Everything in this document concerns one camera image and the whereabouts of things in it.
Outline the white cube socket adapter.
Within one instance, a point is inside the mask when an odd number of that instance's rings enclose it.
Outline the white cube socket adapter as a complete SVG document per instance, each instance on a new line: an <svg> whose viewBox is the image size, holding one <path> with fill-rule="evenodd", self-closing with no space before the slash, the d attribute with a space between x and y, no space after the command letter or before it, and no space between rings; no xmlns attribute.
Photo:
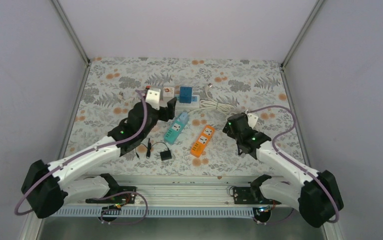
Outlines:
<svg viewBox="0 0 383 240"><path fill-rule="evenodd" d="M163 98L174 98L175 97L175 88L170 86L164 86L162 88L162 97Z"/></svg>

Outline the blue cube socket adapter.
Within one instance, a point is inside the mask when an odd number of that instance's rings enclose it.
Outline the blue cube socket adapter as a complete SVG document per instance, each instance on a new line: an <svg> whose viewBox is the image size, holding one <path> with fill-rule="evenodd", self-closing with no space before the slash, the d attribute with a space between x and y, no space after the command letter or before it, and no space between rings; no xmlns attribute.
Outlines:
<svg viewBox="0 0 383 240"><path fill-rule="evenodd" d="M192 102L193 88L189 86L181 86L179 90L179 102L190 104Z"/></svg>

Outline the teal power strip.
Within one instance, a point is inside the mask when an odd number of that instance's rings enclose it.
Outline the teal power strip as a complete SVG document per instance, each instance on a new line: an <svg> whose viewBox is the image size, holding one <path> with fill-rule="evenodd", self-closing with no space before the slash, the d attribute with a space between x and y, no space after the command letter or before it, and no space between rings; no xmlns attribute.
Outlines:
<svg viewBox="0 0 383 240"><path fill-rule="evenodd" d="M180 122L178 122L178 117L175 119L171 127L168 129L166 134L164 135L164 141L170 145L173 145L183 129L186 127L186 125L182 125Z"/></svg>

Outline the orange power strip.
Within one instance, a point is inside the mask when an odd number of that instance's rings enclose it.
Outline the orange power strip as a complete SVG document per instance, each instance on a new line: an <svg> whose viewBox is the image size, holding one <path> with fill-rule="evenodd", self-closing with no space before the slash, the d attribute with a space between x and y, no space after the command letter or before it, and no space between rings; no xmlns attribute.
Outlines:
<svg viewBox="0 0 383 240"><path fill-rule="evenodd" d="M215 133L215 128L211 125L206 125L198 136L197 140L194 142L190 149L190 154L196 158L199 158L206 146L209 144L209 141L212 139Z"/></svg>

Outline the light blue small adapter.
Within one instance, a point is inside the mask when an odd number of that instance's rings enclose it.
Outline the light blue small adapter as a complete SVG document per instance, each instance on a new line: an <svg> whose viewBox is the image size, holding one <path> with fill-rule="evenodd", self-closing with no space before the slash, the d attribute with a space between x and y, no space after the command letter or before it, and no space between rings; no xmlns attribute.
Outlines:
<svg viewBox="0 0 383 240"><path fill-rule="evenodd" d="M189 117L189 114L187 112L182 112L179 116L178 116L178 122L181 123L182 125L186 125L189 121L190 117Z"/></svg>

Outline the white multicolour power strip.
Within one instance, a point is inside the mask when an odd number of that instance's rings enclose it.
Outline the white multicolour power strip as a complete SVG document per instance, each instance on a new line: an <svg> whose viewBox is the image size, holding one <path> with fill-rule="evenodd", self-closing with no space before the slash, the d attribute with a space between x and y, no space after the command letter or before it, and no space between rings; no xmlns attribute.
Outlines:
<svg viewBox="0 0 383 240"><path fill-rule="evenodd" d="M184 110L184 111L192 111L197 110L200 108L200 95L193 94L191 96L191 103L183 103L180 102L180 95L176 94L175 97L177 98L177 103L175 106L176 110Z"/></svg>

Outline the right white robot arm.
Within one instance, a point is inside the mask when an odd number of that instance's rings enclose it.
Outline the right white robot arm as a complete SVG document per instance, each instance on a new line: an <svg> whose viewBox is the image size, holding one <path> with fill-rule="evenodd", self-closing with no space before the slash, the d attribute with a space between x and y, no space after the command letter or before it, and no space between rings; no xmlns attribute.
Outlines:
<svg viewBox="0 0 383 240"><path fill-rule="evenodd" d="M230 116L222 131L235 140L238 154L249 155L280 173L279 177L263 174L250 183L255 203L285 204L315 228L339 220L344 203L330 171L320 172L281 152L273 139L250 126L246 113Z"/></svg>

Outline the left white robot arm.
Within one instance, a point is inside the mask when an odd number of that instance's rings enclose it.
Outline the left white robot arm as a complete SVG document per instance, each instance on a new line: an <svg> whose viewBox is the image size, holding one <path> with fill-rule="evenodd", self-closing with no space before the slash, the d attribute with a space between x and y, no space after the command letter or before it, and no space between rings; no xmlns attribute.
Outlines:
<svg viewBox="0 0 383 240"><path fill-rule="evenodd" d="M78 178L91 168L135 150L159 121L174 119L176 97L171 98L165 107L154 107L155 101L149 100L149 96L147 94L135 104L126 118L91 146L50 163L41 159L33 162L21 186L23 196L14 213L22 215L19 208L23 201L31 207L26 213L33 212L39 219L47 218L62 206L79 200L115 201L119 189L108 173L85 180Z"/></svg>

